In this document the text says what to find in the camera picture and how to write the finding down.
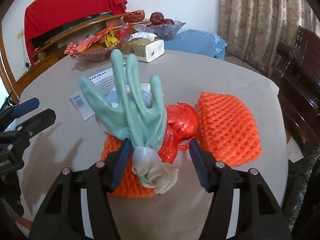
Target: red packaging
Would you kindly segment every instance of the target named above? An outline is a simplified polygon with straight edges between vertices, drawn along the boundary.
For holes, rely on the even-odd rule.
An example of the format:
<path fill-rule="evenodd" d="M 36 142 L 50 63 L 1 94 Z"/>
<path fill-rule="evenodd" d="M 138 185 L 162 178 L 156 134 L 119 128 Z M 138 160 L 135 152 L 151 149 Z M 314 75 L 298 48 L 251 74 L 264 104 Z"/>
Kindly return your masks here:
<path fill-rule="evenodd" d="M 144 20 L 146 14 L 144 10 L 128 12 L 126 16 L 123 17 L 125 23 L 136 23 Z"/>
<path fill-rule="evenodd" d="M 185 103 L 166 106 L 167 127 L 164 141 L 158 155 L 163 162 L 172 164 L 178 150 L 188 150 L 189 143 L 179 145 L 183 141 L 197 137 L 198 116 L 194 108 Z"/>
<path fill-rule="evenodd" d="M 133 24 L 126 23 L 124 24 L 116 33 L 116 38 L 120 41 L 127 35 L 131 35 L 133 31 Z"/>

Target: fruit bowl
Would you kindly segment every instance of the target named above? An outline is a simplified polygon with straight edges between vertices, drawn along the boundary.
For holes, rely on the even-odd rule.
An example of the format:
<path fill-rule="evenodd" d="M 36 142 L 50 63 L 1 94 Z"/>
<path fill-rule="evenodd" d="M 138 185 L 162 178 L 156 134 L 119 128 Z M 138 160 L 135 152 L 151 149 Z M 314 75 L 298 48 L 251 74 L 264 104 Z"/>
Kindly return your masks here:
<path fill-rule="evenodd" d="M 147 24 L 136 24 L 133 28 L 138 32 L 154 33 L 158 38 L 168 41 L 172 40 L 185 24 L 180 21 L 174 21 L 174 25 L 160 24 L 147 27 Z"/>
<path fill-rule="evenodd" d="M 113 51 L 116 47 L 108 47 L 101 49 L 92 49 L 86 50 L 83 52 L 79 52 L 77 56 L 71 56 L 73 59 L 82 61 L 88 60 L 94 63 L 102 62 L 110 58 L 111 51 Z"/>

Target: red cloth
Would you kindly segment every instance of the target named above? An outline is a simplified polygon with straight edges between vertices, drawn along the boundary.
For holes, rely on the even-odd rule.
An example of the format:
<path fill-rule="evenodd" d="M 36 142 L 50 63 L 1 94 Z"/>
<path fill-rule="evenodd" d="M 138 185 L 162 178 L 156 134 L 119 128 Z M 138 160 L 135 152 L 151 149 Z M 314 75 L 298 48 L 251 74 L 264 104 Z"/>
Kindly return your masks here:
<path fill-rule="evenodd" d="M 35 0 L 24 16 L 24 36 L 28 55 L 35 49 L 31 39 L 56 27 L 83 17 L 112 11 L 114 15 L 126 10 L 127 0 Z M 30 58 L 33 64 L 36 59 Z"/>

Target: barcode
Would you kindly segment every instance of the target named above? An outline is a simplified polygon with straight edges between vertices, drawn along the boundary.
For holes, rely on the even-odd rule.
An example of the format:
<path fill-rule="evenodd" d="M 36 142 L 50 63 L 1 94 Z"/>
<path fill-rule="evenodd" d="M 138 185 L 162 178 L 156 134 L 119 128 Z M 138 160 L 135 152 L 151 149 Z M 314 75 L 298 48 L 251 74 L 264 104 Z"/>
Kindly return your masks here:
<path fill-rule="evenodd" d="M 82 106 L 84 106 L 84 103 L 83 103 L 80 95 L 77 95 L 76 97 L 74 97 L 73 101 L 76 104 L 77 108 L 81 108 Z"/>

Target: snack package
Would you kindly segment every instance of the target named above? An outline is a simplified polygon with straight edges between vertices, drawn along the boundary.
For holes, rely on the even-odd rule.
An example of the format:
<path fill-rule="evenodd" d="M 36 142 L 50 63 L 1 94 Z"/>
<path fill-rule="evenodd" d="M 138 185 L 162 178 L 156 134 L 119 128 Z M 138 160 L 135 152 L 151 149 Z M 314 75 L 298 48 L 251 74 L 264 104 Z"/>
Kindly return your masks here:
<path fill-rule="evenodd" d="M 104 36 L 104 42 L 108 47 L 115 46 L 118 43 L 118 39 L 115 37 L 113 30 L 110 30 L 105 36 Z"/>
<path fill-rule="evenodd" d="M 123 39 L 125 36 L 130 35 L 133 32 L 133 24 L 124 24 L 116 33 L 118 40 Z"/>
<path fill-rule="evenodd" d="M 134 12 L 128 12 L 126 16 L 123 17 L 125 23 L 136 23 L 144 20 L 146 14 L 144 10 L 138 10 Z"/>
<path fill-rule="evenodd" d="M 66 50 L 63 53 L 71 56 L 76 56 L 78 54 L 76 52 L 77 47 L 78 47 L 78 43 L 71 42 L 70 45 L 66 48 Z"/>
<path fill-rule="evenodd" d="M 118 24 L 118 22 L 114 22 L 114 23 L 110 24 L 107 28 L 103 29 L 101 32 L 99 32 L 97 35 L 95 35 L 90 41 L 87 40 L 87 39 L 89 39 L 89 37 L 88 37 L 87 39 L 85 39 L 85 42 L 83 42 L 82 44 L 79 44 L 76 51 L 82 52 L 82 51 L 87 50 L 92 44 L 94 44 L 95 42 L 97 42 L 101 38 L 103 38 L 117 24 Z"/>

